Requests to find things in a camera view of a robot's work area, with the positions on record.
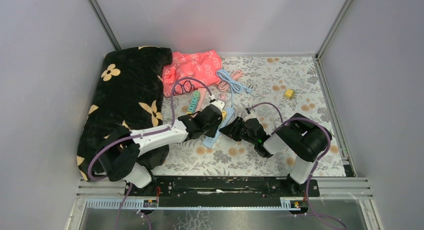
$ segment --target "yellow block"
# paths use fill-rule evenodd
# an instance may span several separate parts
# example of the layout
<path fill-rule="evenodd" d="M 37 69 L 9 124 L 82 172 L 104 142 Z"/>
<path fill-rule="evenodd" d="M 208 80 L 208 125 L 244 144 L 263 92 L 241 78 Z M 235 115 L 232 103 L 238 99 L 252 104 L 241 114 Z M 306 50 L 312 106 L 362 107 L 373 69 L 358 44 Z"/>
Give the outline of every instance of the yellow block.
<path fill-rule="evenodd" d="M 287 89 L 284 93 L 284 97 L 288 99 L 293 99 L 294 96 L 295 96 L 295 91 L 292 89 Z"/>

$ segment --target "pink cloth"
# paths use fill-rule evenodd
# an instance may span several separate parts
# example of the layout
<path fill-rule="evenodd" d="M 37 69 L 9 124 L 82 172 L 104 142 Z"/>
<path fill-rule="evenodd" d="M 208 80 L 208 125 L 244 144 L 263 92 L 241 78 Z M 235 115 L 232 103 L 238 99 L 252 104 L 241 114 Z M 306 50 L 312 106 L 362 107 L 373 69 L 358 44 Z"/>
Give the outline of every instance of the pink cloth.
<path fill-rule="evenodd" d="M 193 77 L 207 86 L 217 84 L 220 79 L 216 71 L 219 69 L 222 69 L 221 57 L 217 55 L 215 50 L 195 54 L 174 52 L 172 53 L 172 64 L 166 65 L 162 71 L 163 94 L 165 97 L 170 97 L 174 83 L 183 77 Z M 195 81 L 190 81 L 190 83 L 184 84 L 184 93 L 202 87 L 201 84 Z M 174 95 L 182 93 L 182 87 L 180 85 L 177 85 L 175 88 L 176 93 Z"/>

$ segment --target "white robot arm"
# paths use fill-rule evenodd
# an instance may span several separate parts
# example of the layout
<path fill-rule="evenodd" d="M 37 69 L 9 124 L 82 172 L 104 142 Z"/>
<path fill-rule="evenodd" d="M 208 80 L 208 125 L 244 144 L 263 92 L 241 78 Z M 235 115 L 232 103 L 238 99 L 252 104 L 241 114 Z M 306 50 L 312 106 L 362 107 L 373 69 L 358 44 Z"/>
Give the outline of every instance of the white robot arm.
<path fill-rule="evenodd" d="M 114 146 L 99 157 L 107 177 L 111 182 L 124 179 L 138 188 L 144 188 L 152 181 L 152 175 L 146 167 L 136 162 L 137 158 L 164 145 L 182 143 L 202 135 L 214 137 L 222 122 L 224 107 L 223 101 L 214 99 L 202 112 L 195 116 L 180 116 L 173 124 L 143 130 L 116 129 L 102 148 L 122 138 L 129 140 L 123 141 L 123 150 Z"/>

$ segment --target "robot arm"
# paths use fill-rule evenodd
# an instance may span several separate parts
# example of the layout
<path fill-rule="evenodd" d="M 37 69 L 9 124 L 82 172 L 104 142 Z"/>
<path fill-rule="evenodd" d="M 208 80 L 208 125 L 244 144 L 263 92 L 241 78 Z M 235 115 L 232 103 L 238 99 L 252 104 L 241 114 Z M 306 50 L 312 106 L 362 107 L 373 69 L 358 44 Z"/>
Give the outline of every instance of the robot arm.
<path fill-rule="evenodd" d="M 306 119 L 299 113 L 291 118 Z M 325 130 L 331 139 L 330 132 L 327 129 Z M 271 157 L 287 146 L 290 147 L 297 154 L 297 157 L 288 178 L 293 179 L 298 185 L 306 182 L 317 157 L 328 145 L 326 136 L 321 129 L 302 120 L 294 120 L 281 125 L 275 133 L 269 135 L 254 113 L 249 113 L 244 119 L 237 117 L 231 124 L 219 131 L 236 141 L 242 139 L 248 141 L 254 145 L 257 153 L 265 158 Z"/>
<path fill-rule="evenodd" d="M 144 188 L 152 181 L 151 173 L 136 163 L 137 158 L 146 152 L 172 143 L 197 139 L 202 135 L 214 137 L 222 122 L 225 103 L 212 100 L 202 112 L 183 115 L 174 124 L 161 125 L 143 130 L 128 130 L 125 127 L 114 130 L 100 149 L 124 138 L 121 148 L 111 147 L 99 157 L 99 161 L 111 182 L 124 179 L 138 188 Z"/>

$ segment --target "floral tablecloth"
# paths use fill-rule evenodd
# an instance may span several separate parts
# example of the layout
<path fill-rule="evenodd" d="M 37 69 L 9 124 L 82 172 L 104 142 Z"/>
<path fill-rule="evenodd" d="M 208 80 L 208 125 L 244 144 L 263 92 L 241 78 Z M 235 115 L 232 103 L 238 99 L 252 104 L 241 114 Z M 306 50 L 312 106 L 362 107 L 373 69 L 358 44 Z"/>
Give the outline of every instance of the floral tablecloth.
<path fill-rule="evenodd" d="M 312 57 L 224 57 L 223 68 L 228 72 L 242 70 L 244 76 L 239 82 L 252 86 L 253 93 L 234 94 L 236 115 L 247 115 L 245 109 L 259 102 L 271 102 L 288 119 L 296 112 L 322 124 L 334 133 L 329 111 L 325 104 Z M 295 90 L 293 99 L 284 97 L 286 89 Z M 221 92 L 211 87 L 215 96 Z M 187 112 L 192 93 L 176 96 L 174 99 L 177 116 Z M 226 104 L 231 105 L 230 91 L 226 94 Z M 171 106 L 166 98 L 162 107 L 163 122 L 171 121 Z M 256 115 L 271 133 L 280 125 L 280 119 L 271 106 L 261 105 Z M 204 138 L 171 144 L 169 155 L 162 166 L 153 170 L 155 175 L 185 176 L 286 176 L 294 165 L 296 155 L 284 149 L 271 158 L 262 158 L 246 141 L 236 142 L 220 135 L 209 149 L 202 145 Z M 338 144 L 333 138 L 330 151 L 323 157 L 314 176 L 345 176 Z"/>

